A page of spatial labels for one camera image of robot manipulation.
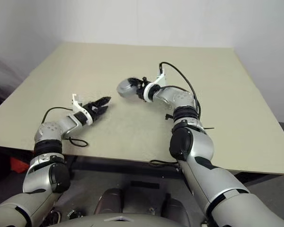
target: black cable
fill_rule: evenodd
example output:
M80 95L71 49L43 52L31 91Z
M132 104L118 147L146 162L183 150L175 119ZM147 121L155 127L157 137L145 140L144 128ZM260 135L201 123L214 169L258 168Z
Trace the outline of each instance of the black cable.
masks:
M185 90L184 88L181 88L181 87L178 87L178 86L174 86L174 85L163 86L163 87L160 87L160 89L166 89L166 88L168 88L168 87L178 88L178 89L180 89L180 90L182 90L182 91L187 91L187 90Z
M43 123L45 122L45 119L46 119L47 114L48 114L51 110L53 110L53 109L72 110L72 109L69 109L69 108L59 107L59 106L52 107L52 108L48 109L48 110L45 112L44 117L43 117L43 119L42 119L42 121L41 121L41 124L43 124Z
M152 167L170 166L170 167L174 167L176 169L180 168L180 166L178 165L178 162L165 162L165 161L161 161L161 160L157 160L157 159L153 159L153 160L149 161L148 164Z
M42 121L41 121L41 124L43 124L43 123L45 122L48 113L49 113L51 110L53 110L53 109L72 110L72 109L70 109L70 108L65 108L65 107L60 107L60 106L52 107L52 108L48 109L48 110L45 112L44 117L43 117L43 119L42 119ZM84 148L84 147L87 147L87 146L89 145L89 143L87 143L85 140L74 139L74 138L71 138L71 137L69 137L69 138L67 138L67 139L65 139L65 140L69 140L69 142L70 142L72 145L76 146L76 147ZM74 141L80 141L80 142L84 143L84 145L81 145L81 144L78 144L78 143L74 143Z
M201 105L200 105L200 103L199 103L199 101L198 101L198 99L197 99L197 95L196 95L196 93L195 93L195 90L194 90L193 86L191 85L191 83L189 82L189 80L184 76L184 74L183 74L176 66L174 66L174 65L172 65L172 64L170 64L170 63L168 63L168 62L166 62L166 61L163 61L163 62L161 62L161 63L159 64L160 74L163 73L163 69L162 69L162 65L163 65L163 64L169 65L169 66L171 66L174 70L176 70L176 71L183 77L183 79L186 81L186 83L189 85L191 91L192 91L193 94L194 94L194 99L195 99L195 103L196 103L196 110L197 110L197 112L198 112L198 118L200 119L200 118L201 118Z
M80 139L74 139L74 138L66 138L65 140L69 140L71 142L72 145L76 146L76 147L80 147L80 148L84 148L87 147L89 145L89 143L87 143L85 140L80 140ZM74 141L80 141L82 143L85 143L84 145L78 144L78 143L74 143Z

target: black joint cover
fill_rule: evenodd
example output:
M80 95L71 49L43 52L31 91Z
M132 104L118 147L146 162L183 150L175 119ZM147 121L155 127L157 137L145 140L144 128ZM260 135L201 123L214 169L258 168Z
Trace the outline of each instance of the black joint cover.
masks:
M180 106L174 110L174 122L183 117L199 119L197 111L190 105Z
M49 169L49 181L54 193L63 193L71 185L70 173L63 163L55 163Z
M34 157L46 153L62 154L62 143L59 140L43 140L35 144Z
M160 90L160 86L158 84L152 86L150 88L150 91L148 92L148 98L152 101L153 100L153 95Z
M194 138L187 128L179 128L172 133L169 152L177 160L186 161L193 146Z

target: gray floor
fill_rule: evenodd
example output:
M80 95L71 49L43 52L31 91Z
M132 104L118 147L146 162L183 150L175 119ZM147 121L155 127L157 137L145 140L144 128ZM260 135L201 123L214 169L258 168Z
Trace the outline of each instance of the gray floor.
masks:
M24 175L12 173L8 178L0 182L0 202L8 197L21 192ZM129 187L130 181L143 181L159 183L160 189L140 189ZM76 171L71 187L66 191L56 204L56 208L62 212L62 219L66 214L76 209L85 215L92 215L98 199L102 193L109 188L122 188L131 194L139 193L143 198L141 207L133 207L125 204L125 211L139 210L147 213L148 208L155 209L160 213L160 204L165 193L170 193L172 198L180 200L191 218L193 226L200 226L204 216L197 206L193 196L189 193L182 180L157 178L149 176L138 176L119 173L104 173L96 171ZM265 182L248 187L252 193L257 195L274 213L284 219L284 176L280 176Z

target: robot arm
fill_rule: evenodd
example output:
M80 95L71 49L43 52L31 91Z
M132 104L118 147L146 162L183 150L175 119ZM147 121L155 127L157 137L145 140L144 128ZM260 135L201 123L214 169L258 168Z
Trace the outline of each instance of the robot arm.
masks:
M146 78L130 78L122 81L117 91L122 97L137 94L146 102L157 100L172 107L173 115L167 114L174 121L169 151L179 162L209 223L219 227L284 227L284 221L230 172L212 165L213 142L199 121L194 95L163 86Z
M110 97L84 106L73 95L74 113L57 122L43 122L35 135L34 157L23 183L23 193L0 204L0 227L38 227L71 182L61 140L91 125L107 110Z

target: table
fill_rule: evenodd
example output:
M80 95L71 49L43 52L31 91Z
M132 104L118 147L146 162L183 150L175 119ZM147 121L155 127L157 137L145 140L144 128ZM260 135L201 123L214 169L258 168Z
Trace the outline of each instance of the table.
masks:
M63 43L0 106L0 146L32 150L45 111L111 96L109 109L77 138L63 142L64 154L133 161L172 161L169 109L121 98L116 87L128 77L154 81L158 64L168 61L190 80L202 105L201 121L213 139L216 166L244 172L284 174L284 132L232 48L187 48ZM169 66L167 83L188 89ZM54 110L57 120L66 110Z

